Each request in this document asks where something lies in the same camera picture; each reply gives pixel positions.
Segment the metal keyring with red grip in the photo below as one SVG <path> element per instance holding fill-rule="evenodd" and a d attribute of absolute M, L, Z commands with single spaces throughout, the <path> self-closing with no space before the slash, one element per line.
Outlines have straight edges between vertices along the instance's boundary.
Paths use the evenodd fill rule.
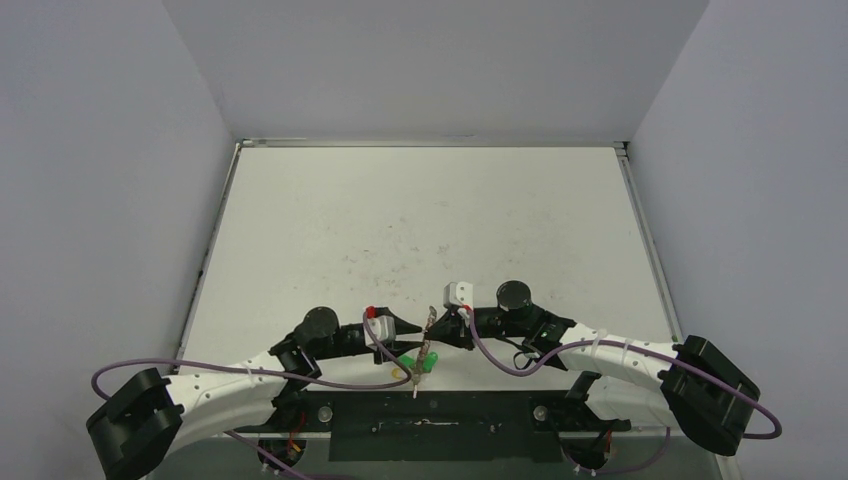
<path fill-rule="evenodd" d="M 414 368 L 412 370 L 412 398 L 416 399 L 418 397 L 418 392 L 420 389 L 420 384 L 425 375 L 429 374 L 432 368 L 427 368 L 426 364 L 430 355 L 430 341 L 426 338 L 427 333 L 431 329 L 431 327 L 435 324 L 438 318 L 438 312 L 434 306 L 430 306 L 428 308 L 428 317 L 425 323 L 425 326 L 422 330 L 422 344 L 419 348 L 419 351 L 416 355 Z"/>

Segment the key with green tag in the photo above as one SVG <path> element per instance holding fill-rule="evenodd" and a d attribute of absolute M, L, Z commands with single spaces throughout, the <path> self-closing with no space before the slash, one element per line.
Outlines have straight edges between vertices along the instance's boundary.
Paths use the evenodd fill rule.
<path fill-rule="evenodd" d="M 439 355 L 437 352 L 429 352 L 421 362 L 421 371 L 423 373 L 431 373 L 438 360 Z"/>
<path fill-rule="evenodd" d="M 401 363 L 404 367 L 406 367 L 406 368 L 408 368 L 408 369 L 410 369 L 410 370 L 413 370 L 413 369 L 415 368 L 415 365 L 416 365 L 416 359 L 415 359 L 414 357 L 411 357 L 411 356 L 408 356 L 408 355 L 401 355 L 401 356 L 398 358 L 398 360 L 400 361 L 400 363 Z"/>

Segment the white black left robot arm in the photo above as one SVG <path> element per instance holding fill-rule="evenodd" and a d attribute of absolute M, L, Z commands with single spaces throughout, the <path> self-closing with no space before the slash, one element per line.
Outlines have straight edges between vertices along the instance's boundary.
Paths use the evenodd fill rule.
<path fill-rule="evenodd" d="M 307 386 L 329 386 L 321 360 L 373 355 L 377 364 L 397 363 L 418 342 L 406 340 L 422 327 L 386 307 L 368 307 L 362 319 L 342 325 L 320 306 L 268 350 L 233 365 L 188 362 L 189 374 L 163 375 L 159 360 L 139 359 L 141 371 L 112 394 L 93 390 L 103 404 L 86 429 L 108 479 L 141 479 L 171 453 L 218 433 L 267 424 L 282 431 L 297 420 L 292 397 Z"/>

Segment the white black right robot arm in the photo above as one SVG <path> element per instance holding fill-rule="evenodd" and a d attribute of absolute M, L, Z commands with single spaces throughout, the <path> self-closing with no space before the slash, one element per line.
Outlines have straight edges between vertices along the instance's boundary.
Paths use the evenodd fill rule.
<path fill-rule="evenodd" d="M 445 313 L 428 340 L 481 353 L 499 370 L 527 377 L 544 367 L 596 375 L 569 396 L 568 421 L 588 429 L 600 420 L 628 420 L 680 429 L 696 445 L 733 456 L 759 401 L 759 387 L 709 340 L 681 343 L 626 338 L 559 316 L 532 300 L 517 280 L 496 291 L 494 307 L 477 307 L 473 287 L 452 282 Z"/>

